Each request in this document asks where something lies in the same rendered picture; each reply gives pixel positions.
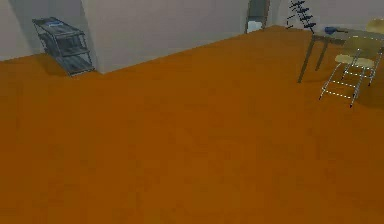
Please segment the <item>grey metal shelf unit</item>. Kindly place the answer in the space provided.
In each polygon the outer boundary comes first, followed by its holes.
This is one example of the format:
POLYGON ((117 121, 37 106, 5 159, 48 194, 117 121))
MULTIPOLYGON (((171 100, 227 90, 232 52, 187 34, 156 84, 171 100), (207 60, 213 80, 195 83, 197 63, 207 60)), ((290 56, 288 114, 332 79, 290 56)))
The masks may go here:
POLYGON ((50 55, 69 76, 94 71, 85 33, 55 17, 33 19, 32 23, 44 52, 50 55), (63 25, 49 27, 48 22, 59 21, 63 25))

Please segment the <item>grey-brown dining table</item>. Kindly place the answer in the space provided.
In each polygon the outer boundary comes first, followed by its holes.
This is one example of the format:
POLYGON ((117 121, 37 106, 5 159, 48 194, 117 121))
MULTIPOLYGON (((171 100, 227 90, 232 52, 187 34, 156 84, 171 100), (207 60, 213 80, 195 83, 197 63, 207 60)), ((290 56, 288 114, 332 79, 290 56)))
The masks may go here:
POLYGON ((344 42, 349 37, 352 37, 352 36, 362 36, 362 37, 367 37, 367 38, 374 38, 374 39, 384 40, 384 34, 375 33, 375 32, 368 32, 368 31, 362 31, 362 30, 354 30, 354 29, 342 29, 342 28, 339 28, 333 34, 327 34, 325 31, 315 32, 315 33, 313 33, 311 35, 311 39, 310 39, 308 48, 306 50, 305 59, 304 59, 304 62, 302 64, 299 76, 297 78, 297 82, 298 83, 302 82, 302 79, 304 77, 304 74, 305 74, 305 71, 306 71, 306 68, 307 68, 307 64, 308 64, 309 58, 310 58, 311 53, 312 53, 312 49, 313 49, 314 44, 315 44, 316 41, 321 41, 321 42, 324 43, 322 51, 321 51, 321 54, 319 56, 319 59, 317 61, 317 65, 316 65, 316 70, 318 70, 320 65, 321 65, 321 63, 322 63, 322 60, 323 60, 324 54, 325 54, 325 52, 326 52, 326 50, 328 48, 328 45, 329 44, 343 45, 344 42))

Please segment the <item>beige chair with metal legs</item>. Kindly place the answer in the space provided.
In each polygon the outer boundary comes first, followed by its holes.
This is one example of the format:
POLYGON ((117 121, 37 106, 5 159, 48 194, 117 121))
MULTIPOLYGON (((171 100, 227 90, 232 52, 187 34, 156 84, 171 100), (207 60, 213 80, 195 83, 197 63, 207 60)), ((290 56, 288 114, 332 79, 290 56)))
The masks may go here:
POLYGON ((382 57, 383 46, 384 41, 377 38, 349 37, 343 44, 341 53, 335 57, 336 67, 321 87, 319 100, 326 94, 339 96, 349 99, 349 107, 352 107, 359 97, 363 79, 368 79, 368 85, 371 85, 382 57), (349 87, 353 92, 346 95, 331 91, 331 84, 349 87))

